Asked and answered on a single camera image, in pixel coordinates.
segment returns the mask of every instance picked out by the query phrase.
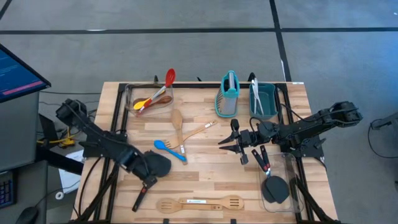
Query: wooden spatula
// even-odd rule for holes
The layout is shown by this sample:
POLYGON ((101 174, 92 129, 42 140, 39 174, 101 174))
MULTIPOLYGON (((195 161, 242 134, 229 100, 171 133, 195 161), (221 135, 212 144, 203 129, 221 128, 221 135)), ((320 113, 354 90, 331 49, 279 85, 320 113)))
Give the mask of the wooden spatula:
MULTIPOLYGON (((217 124, 217 120, 210 121, 192 131, 183 133, 182 140, 185 141, 185 140, 187 140, 187 138, 193 136, 194 134, 198 134, 199 132, 204 131, 206 128, 210 128, 215 124, 217 124)), ((169 149, 174 149, 175 147, 177 147, 179 145, 178 138, 176 136, 170 136, 168 139, 163 140, 163 142, 169 149)))
POLYGON ((221 199, 180 198, 178 202, 181 204, 222 205, 231 210, 240 210, 244 206, 243 199, 237 195, 230 195, 221 199))
POLYGON ((156 209, 162 213, 174 213, 179 210, 213 210, 221 211, 221 205, 182 205, 173 199, 165 198, 156 203, 156 209))
MULTIPOLYGON (((185 152, 184 148, 184 140, 182 139, 182 115, 178 109, 174 109, 172 111, 172 123, 174 129, 177 131, 177 139, 178 143, 180 144, 180 151, 181 154, 187 158, 187 153, 185 152)), ((182 164, 187 165, 187 161, 182 161, 182 164)))

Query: blue container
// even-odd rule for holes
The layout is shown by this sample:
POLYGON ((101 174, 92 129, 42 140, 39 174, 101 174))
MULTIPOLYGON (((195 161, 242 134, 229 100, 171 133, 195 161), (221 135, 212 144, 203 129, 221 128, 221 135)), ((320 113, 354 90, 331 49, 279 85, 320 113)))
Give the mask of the blue container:
POLYGON ((254 93, 253 88, 250 85, 250 116, 268 120, 273 118, 278 114, 278 111, 275 107, 275 86, 270 83, 259 83, 259 97, 262 105, 262 110, 264 111, 264 115, 261 114, 260 104, 257 102, 257 113, 254 113, 254 93))

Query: keyboard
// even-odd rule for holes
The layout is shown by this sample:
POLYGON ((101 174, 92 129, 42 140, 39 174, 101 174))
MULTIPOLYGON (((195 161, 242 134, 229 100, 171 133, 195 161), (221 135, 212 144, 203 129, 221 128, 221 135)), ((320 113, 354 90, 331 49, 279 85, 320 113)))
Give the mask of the keyboard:
POLYGON ((16 175, 13 171, 0 174, 0 208, 14 205, 17 202, 16 185, 16 175))

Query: wooden fork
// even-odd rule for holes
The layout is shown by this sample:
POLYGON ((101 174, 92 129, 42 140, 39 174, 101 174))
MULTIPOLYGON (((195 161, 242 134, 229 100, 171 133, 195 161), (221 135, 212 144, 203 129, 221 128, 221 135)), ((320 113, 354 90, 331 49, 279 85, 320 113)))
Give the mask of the wooden fork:
MULTIPOLYGON (((205 125, 201 125, 200 127, 189 131, 187 133, 184 133, 182 135, 183 141, 187 140, 190 136, 193 136, 194 134, 197 134, 206 128, 210 128, 213 125, 217 124, 217 120, 210 121, 209 123, 205 125)), ((169 148, 169 149, 174 149, 175 147, 179 146, 180 144, 178 143, 178 138, 176 136, 170 136, 169 139, 163 140, 164 144, 169 148)))

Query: label on spatula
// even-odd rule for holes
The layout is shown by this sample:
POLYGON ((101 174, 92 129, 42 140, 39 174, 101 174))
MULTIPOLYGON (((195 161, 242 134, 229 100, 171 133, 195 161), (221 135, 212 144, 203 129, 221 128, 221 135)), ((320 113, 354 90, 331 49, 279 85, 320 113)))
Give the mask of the label on spatula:
POLYGON ((206 200, 192 200, 188 199, 187 203, 206 203, 206 200))

